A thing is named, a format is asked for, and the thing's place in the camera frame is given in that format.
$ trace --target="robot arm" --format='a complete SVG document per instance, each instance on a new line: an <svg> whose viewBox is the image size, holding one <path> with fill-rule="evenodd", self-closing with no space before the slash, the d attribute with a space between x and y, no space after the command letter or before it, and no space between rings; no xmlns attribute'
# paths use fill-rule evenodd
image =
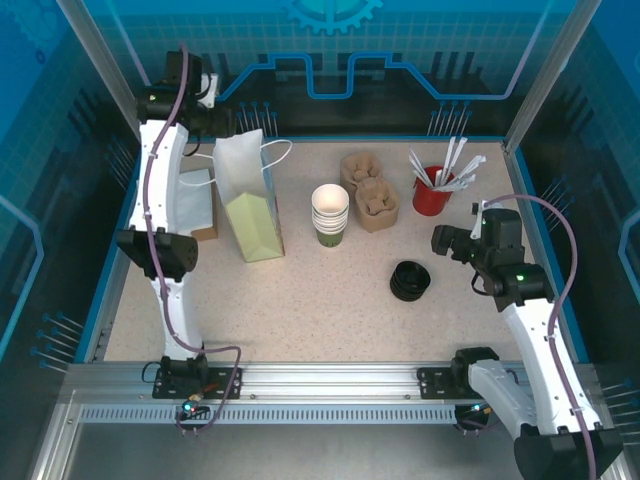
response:
<svg viewBox="0 0 640 480"><path fill-rule="evenodd" d="M118 246L144 270L156 292L160 311L164 316L160 284L152 263L147 239L145 212L143 207L143 175L149 154L159 133L165 125L176 101L178 79L182 68L182 53L168 52L164 78L145 88L137 99L138 118L141 122L141 168L138 179L136 203L127 230L117 233ZM149 179L148 197L153 219L154 239L158 258L168 287L168 309L171 325L176 334L188 345L202 347L202 337L194 322L193 304L190 297L190 273L198 259L198 244L191 236L181 235L177 219L177 194L184 147L190 134L228 137L235 132L235 120L231 112L214 109L218 77L203 73L200 58L189 55L186 94L173 125L165 133L157 149ZM198 355L178 345L169 334L166 322L164 359L166 362L184 362L197 359L206 365L204 355Z"/></svg>
<svg viewBox="0 0 640 480"><path fill-rule="evenodd" d="M474 209L477 221L473 230L437 226L431 246L439 255L446 255L451 248L453 260L470 263L474 280L482 278L485 291L475 286L474 291L493 297L509 325L522 353L534 400L522 392L493 352L485 358L465 359L465 353L459 351L452 365L458 377L481 395L504 423L514 439L516 462L525 479L587 478L584 439L548 343L547 322L554 303L546 273L539 265L524 262L518 212L499 204L488 209L484 204L474 205ZM558 327L554 337L589 430L600 475L622 451L622 441L616 430L602 427Z"/></svg>

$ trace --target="paper bag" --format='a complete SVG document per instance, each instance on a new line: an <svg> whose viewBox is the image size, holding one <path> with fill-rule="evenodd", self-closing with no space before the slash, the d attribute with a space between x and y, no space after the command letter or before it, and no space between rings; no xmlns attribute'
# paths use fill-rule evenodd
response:
<svg viewBox="0 0 640 480"><path fill-rule="evenodd" d="M284 244L278 204L269 167L272 162L262 145L262 130L220 138L213 165L220 199L246 262L282 257Z"/></svg>
<svg viewBox="0 0 640 480"><path fill-rule="evenodd" d="M216 184L208 168L180 174L178 233L199 242L218 238Z"/></svg>

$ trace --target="paper cup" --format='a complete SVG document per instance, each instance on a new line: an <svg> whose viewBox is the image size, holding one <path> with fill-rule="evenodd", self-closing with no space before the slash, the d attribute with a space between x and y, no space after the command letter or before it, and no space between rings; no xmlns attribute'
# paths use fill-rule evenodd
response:
<svg viewBox="0 0 640 480"><path fill-rule="evenodd" d="M311 219L314 222L317 222L321 225L326 225L326 226L334 226L334 225L340 225L341 223L344 223L348 220L349 218L349 212L346 212L344 215L341 215L339 217L322 217L319 215L316 215L315 213L311 215Z"/></svg>
<svg viewBox="0 0 640 480"><path fill-rule="evenodd" d="M340 242L342 241L342 237L344 235L344 230L341 230L340 232L335 234L322 233L320 230L316 230L316 235L318 237L318 242L320 242L320 245L327 248L333 248L340 245Z"/></svg>
<svg viewBox="0 0 640 480"><path fill-rule="evenodd" d="M316 230L329 235L329 234L335 234L344 230L347 227L347 222L344 222L341 225L336 225L335 227L325 227L323 225L318 225L317 223L314 222L313 226L316 228Z"/></svg>
<svg viewBox="0 0 640 480"><path fill-rule="evenodd" d="M324 217L339 217L349 208L349 194L340 185L327 183L315 189L311 205Z"/></svg>

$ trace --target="speckled table surface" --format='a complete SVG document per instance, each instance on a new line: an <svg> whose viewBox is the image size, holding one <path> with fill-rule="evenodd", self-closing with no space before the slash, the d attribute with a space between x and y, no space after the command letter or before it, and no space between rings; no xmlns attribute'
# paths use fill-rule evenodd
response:
<svg viewBox="0 0 640 480"><path fill-rule="evenodd" d="M441 164L447 143L416 142L413 148L423 165ZM396 188L398 222L370 234L351 212L342 243L324 248L311 224L311 193L323 183L337 183L340 160L359 151L377 155L384 177ZM479 345L492 347L501 359L519 360L493 300L471 291L471 267L437 256L430 247L436 225L470 229L472 202L513 192L498 143L467 143L459 168L479 154L487 162L477 170L477 181L454 193L439 216L424 217L411 205L407 143L294 144L273 171L286 256L244 263L224 216L218 220L219 238L200 243L192 297L205 344L240 345L249 362L437 361ZM185 168L202 161L206 165L206 159L185 159L191 162ZM517 208L515 202L505 206ZM406 259L424 265L432 277L414 303L397 300L389 290L396 264ZM149 281L131 266L105 360L160 358L161 322Z"/></svg>

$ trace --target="black cup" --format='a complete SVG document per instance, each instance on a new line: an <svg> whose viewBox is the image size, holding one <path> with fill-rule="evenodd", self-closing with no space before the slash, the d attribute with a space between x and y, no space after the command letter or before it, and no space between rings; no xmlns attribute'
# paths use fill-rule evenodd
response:
<svg viewBox="0 0 640 480"><path fill-rule="evenodd" d="M415 302L425 292L431 277L429 272L422 265L416 262L400 262L396 267L389 287L391 292L404 302Z"/></svg>

